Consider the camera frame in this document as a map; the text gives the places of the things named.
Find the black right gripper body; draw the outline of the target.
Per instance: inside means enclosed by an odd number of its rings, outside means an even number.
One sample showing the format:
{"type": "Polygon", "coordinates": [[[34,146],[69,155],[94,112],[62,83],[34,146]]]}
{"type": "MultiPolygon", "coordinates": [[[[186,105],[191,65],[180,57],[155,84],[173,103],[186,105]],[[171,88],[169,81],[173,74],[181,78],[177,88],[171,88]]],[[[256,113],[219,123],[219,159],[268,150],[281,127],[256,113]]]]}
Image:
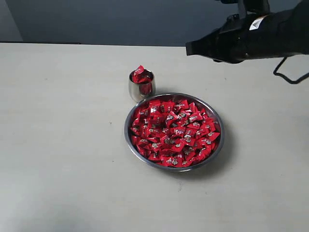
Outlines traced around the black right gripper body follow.
{"type": "Polygon", "coordinates": [[[248,14],[229,17],[212,33],[212,59],[240,63],[250,59],[280,58],[285,51],[280,42],[282,14],[248,14]]]}

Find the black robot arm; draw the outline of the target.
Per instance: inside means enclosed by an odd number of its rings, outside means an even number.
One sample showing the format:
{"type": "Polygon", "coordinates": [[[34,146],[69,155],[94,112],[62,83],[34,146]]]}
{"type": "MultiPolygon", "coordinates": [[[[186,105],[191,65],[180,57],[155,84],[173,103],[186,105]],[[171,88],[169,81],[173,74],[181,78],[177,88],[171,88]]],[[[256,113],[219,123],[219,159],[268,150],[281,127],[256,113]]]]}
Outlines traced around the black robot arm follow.
{"type": "Polygon", "coordinates": [[[309,2],[277,13],[267,0],[224,0],[237,4],[222,27],[187,42],[186,54],[231,64],[250,59],[283,58],[309,53],[309,2]]]}

